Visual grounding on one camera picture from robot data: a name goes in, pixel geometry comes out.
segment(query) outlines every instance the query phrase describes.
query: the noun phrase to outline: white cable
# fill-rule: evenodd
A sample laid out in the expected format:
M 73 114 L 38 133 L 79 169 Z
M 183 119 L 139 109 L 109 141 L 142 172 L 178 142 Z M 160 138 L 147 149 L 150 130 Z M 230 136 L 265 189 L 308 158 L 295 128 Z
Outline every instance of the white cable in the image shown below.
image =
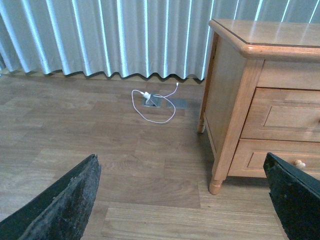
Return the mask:
M 149 95 L 149 98 L 150 98 L 150 94 L 147 93 L 147 92 L 142 92 L 142 91 L 139 91 L 139 90 L 136 90 L 136 89 L 132 90 L 132 92 L 131 92 L 131 98 L 132 98 L 133 108 L 137 111 L 138 114 L 141 115 L 141 117 L 143 117 L 144 120 L 146 120 L 146 121 L 148 121 L 148 122 L 155 123 L 155 124 L 166 124 L 166 123 L 168 123 L 168 122 L 174 117 L 174 115 L 176 114 L 176 106 L 175 106 L 169 99 L 167 99 L 167 97 L 171 96 L 172 94 L 174 94 L 174 93 L 177 91 L 178 85 L 179 85 L 179 83 L 177 82 L 174 92 L 172 92 L 172 93 L 170 93 L 170 94 L 168 94 L 168 95 L 166 95 L 166 96 L 162 96 L 162 95 L 160 95 L 160 94 L 154 94 L 154 95 L 153 95 L 153 96 L 156 97 L 156 98 L 162 98 L 162 99 L 167 100 L 167 101 L 173 106 L 173 109 L 174 109 L 173 114 L 172 114 L 172 116 L 171 116 L 168 120 L 166 120 L 166 121 L 152 121 L 152 120 L 149 120 L 149 119 L 145 118 L 145 116 L 143 116 L 142 113 L 138 111 L 138 109 L 137 109 L 136 106 L 135 106 L 134 92 L 138 92 L 138 93 L 142 94 L 144 98 L 148 99 L 147 96 Z

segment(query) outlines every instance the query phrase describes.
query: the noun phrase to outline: floor plank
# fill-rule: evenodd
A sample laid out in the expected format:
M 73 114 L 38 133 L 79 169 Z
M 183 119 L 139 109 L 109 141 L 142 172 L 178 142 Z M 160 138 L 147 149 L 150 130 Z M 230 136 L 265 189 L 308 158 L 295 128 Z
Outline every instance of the floor plank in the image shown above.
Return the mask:
M 96 199 L 105 202 L 200 208 L 197 181 L 101 175 Z
M 272 214 L 110 203 L 102 234 L 140 240 L 283 240 Z

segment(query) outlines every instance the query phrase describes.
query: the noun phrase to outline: dresser top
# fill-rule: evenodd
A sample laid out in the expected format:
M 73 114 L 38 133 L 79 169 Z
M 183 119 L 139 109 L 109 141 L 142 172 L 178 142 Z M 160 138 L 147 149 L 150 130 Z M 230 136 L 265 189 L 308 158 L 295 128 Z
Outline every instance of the dresser top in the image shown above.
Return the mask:
M 213 19 L 209 25 L 246 58 L 320 62 L 320 24 Z
M 320 48 L 320 24 L 216 19 L 246 44 Z

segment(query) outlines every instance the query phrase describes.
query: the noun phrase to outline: metal floor plate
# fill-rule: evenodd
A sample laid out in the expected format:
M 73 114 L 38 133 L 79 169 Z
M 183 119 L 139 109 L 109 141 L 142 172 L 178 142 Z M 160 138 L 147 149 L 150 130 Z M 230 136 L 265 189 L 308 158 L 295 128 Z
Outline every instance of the metal floor plate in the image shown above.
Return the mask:
M 172 98 L 169 100 L 174 104 L 175 108 L 176 109 L 186 109 L 188 104 L 187 104 L 187 101 L 185 99 L 175 99 L 175 98 Z M 167 108 L 170 108 L 170 109 L 173 109 L 174 106 L 171 105 L 170 102 L 166 102 L 166 107 Z
M 144 97 L 142 98 L 141 105 L 144 107 L 151 107 L 151 108 L 160 108 L 161 107 L 161 100 L 162 98 L 160 97 L 154 97 L 155 93 L 151 93 L 151 97 L 149 101 L 146 101 Z

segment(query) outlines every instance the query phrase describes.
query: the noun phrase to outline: black object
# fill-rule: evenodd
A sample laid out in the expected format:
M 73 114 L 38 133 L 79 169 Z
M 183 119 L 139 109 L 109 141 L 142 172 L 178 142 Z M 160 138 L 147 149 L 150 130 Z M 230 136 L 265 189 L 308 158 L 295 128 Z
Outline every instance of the black object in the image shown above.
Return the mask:
M 320 240 L 320 181 L 268 152 L 270 197 L 290 240 Z
M 79 240 L 101 174 L 92 154 L 27 205 L 0 222 L 0 240 Z

